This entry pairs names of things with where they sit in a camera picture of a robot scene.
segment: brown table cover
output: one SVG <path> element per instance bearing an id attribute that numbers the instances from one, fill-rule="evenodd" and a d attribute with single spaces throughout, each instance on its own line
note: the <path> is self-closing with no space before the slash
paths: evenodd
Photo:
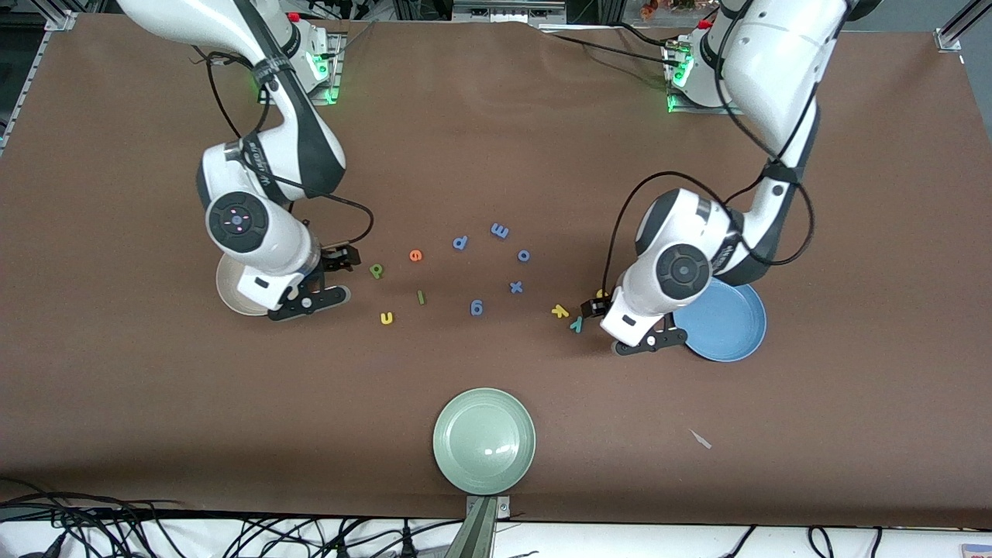
<path id="1" fill-rule="evenodd" d="M 338 193 L 376 214 L 362 268 L 334 277 L 352 300 L 275 324 L 214 289 L 193 175 L 232 135 L 190 57 L 105 15 L 45 54 L 0 158 L 0 472 L 194 508 L 458 516 L 434 419 L 493 386 L 537 426 L 523 519 L 992 527 L 992 151 L 930 35 L 842 36 L 807 172 L 815 241 L 755 285 L 768 334 L 732 364 L 620 358 L 551 313 L 595 293 L 640 179 L 728 195 L 763 164 L 728 119 L 668 114 L 657 65 L 519 24 L 377 24 L 320 109 L 347 154 Z M 217 73 L 250 129 L 250 77 Z M 634 201 L 615 272 L 683 186 Z M 364 226 L 327 201 L 297 214 L 325 242 Z M 797 202 L 781 255 L 805 228 Z"/>

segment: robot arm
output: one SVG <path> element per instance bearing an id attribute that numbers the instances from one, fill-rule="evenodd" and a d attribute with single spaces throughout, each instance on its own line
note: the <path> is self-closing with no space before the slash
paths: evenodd
<path id="1" fill-rule="evenodd" d="M 601 323 L 630 347 L 637 346 L 663 315 L 698 298 L 712 276 L 742 285 L 768 271 L 762 260 L 775 256 L 816 135 L 819 110 L 815 98 L 807 101 L 822 79 L 834 33 L 848 13 L 845 0 L 723 4 L 708 33 L 696 30 L 689 38 L 693 57 L 702 62 L 691 69 L 682 91 L 693 102 L 719 106 L 714 71 L 722 66 L 724 97 L 733 98 L 750 116 L 766 145 L 781 153 L 781 162 L 766 166 L 746 213 L 732 209 L 728 215 L 719 204 L 682 189 L 655 200 L 637 232 L 638 259 L 620 276 Z M 746 12 L 731 30 L 730 21 L 741 9 Z M 726 60 L 719 65 L 716 53 L 728 32 Z M 741 237 L 760 259 L 751 255 Z"/>
<path id="2" fill-rule="evenodd" d="M 292 43 L 298 33 L 279 12 L 277 0 L 119 4 L 155 35 L 238 53 L 282 112 L 284 121 L 276 128 L 207 149 L 196 176 L 211 239 L 246 266 L 237 290 L 266 309 L 278 310 L 287 290 L 314 272 L 321 258 L 316 239 L 284 206 L 331 194 L 345 168 L 337 138 L 317 115 L 298 76 L 297 53 L 294 64 L 276 39 L 278 34 Z"/>

